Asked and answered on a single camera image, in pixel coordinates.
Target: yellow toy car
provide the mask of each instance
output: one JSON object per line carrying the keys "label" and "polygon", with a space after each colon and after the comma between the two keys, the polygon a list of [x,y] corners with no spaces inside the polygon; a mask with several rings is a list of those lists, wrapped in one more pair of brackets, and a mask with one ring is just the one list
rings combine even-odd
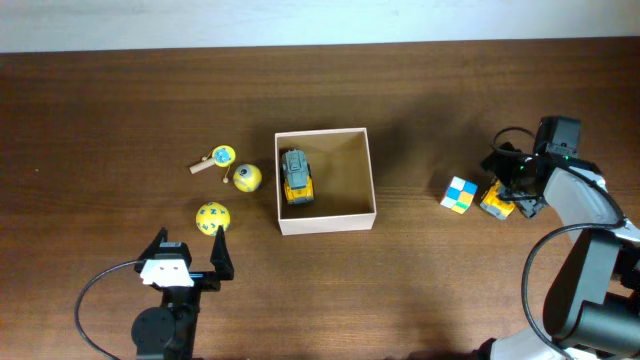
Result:
{"label": "yellow toy car", "polygon": [[482,201],[480,202],[481,208],[500,220],[506,220],[513,209],[516,208],[516,204],[513,201],[502,201],[498,198],[498,195],[503,191],[504,186],[500,180],[495,179],[489,190],[482,196]]}
{"label": "yellow toy car", "polygon": [[307,157],[300,150],[291,150],[282,155],[282,176],[284,178],[284,193],[289,205],[312,202],[313,182],[311,181],[311,167]]}

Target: wooden handle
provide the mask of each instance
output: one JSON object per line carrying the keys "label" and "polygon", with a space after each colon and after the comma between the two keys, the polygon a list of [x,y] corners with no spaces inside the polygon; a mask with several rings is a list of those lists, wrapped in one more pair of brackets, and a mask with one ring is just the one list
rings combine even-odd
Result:
{"label": "wooden handle", "polygon": [[192,167],[189,168],[189,171],[191,171],[192,174],[197,173],[198,171],[202,171],[208,167],[212,167],[213,165],[216,164],[216,159],[211,158],[208,160],[205,160],[199,164],[195,164]]}

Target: puzzle cube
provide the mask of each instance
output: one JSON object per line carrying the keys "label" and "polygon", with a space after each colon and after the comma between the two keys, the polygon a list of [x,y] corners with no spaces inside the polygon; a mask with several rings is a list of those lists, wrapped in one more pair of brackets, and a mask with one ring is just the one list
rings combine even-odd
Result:
{"label": "puzzle cube", "polygon": [[477,190],[478,186],[476,184],[454,176],[440,204],[458,214],[464,214],[471,206],[473,196]]}

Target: white box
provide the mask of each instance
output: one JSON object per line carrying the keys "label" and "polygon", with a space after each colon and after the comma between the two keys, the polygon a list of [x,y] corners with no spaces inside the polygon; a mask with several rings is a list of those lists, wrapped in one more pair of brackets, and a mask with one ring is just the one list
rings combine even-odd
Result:
{"label": "white box", "polygon": [[[282,235],[369,230],[376,219],[367,129],[336,129],[275,135],[278,223]],[[315,200],[289,205],[280,158],[304,151],[311,167]]]}

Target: white wall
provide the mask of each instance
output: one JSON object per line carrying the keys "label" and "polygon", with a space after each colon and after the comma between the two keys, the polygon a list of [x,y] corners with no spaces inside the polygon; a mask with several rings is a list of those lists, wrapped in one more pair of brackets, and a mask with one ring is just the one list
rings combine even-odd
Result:
{"label": "white wall", "polygon": [[640,35],[640,0],[0,0],[0,52]]}

